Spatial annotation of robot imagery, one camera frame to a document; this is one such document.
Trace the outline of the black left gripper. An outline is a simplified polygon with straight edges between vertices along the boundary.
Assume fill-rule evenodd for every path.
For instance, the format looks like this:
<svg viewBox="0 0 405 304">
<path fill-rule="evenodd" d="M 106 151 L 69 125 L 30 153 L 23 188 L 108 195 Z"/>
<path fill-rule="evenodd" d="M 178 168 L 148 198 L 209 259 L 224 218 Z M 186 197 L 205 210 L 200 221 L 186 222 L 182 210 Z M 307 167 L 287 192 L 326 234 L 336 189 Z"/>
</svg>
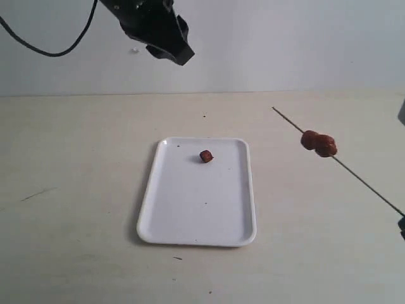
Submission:
<svg viewBox="0 0 405 304">
<path fill-rule="evenodd" d="M 118 19 L 124 33 L 146 45 L 157 59 L 185 65 L 195 52 L 189 46 L 189 26 L 173 9 L 173 1 L 103 0 L 103 5 Z"/>
</svg>

